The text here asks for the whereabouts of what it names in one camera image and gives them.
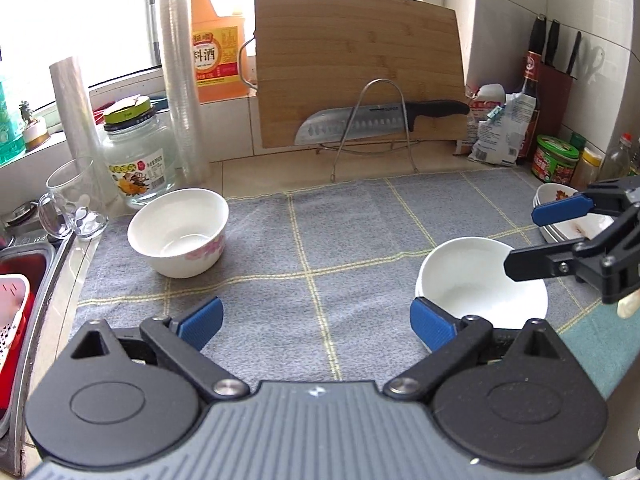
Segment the right hand in white glove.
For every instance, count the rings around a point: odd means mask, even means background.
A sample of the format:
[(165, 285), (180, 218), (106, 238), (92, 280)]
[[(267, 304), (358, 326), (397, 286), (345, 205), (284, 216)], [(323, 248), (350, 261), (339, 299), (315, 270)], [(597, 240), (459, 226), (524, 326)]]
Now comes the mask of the right hand in white glove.
[(617, 303), (617, 315), (631, 318), (640, 309), (640, 290), (632, 292)]

